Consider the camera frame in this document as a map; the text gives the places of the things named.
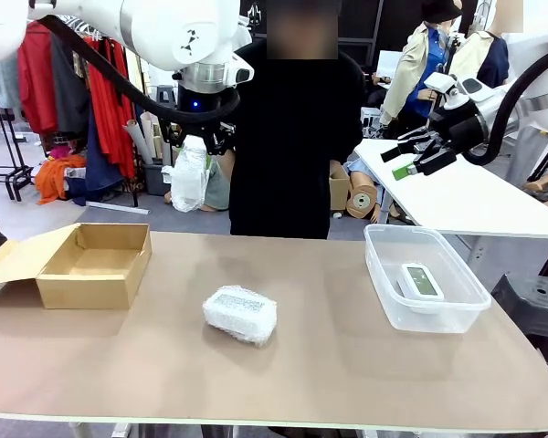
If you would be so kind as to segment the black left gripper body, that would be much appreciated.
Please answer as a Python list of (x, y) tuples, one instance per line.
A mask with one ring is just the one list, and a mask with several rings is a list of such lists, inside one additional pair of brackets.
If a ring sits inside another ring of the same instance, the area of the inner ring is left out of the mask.
[(225, 89), (215, 94), (205, 94), (189, 89), (178, 89), (176, 110), (181, 113), (171, 122), (181, 128), (217, 131), (220, 122), (237, 108), (237, 90)]

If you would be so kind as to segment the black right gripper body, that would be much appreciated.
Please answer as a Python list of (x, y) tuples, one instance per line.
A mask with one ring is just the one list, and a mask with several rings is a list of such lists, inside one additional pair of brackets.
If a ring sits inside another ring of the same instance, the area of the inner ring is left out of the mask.
[(433, 131), (455, 151), (469, 151), (485, 141), (485, 130), (475, 103), (433, 112)]

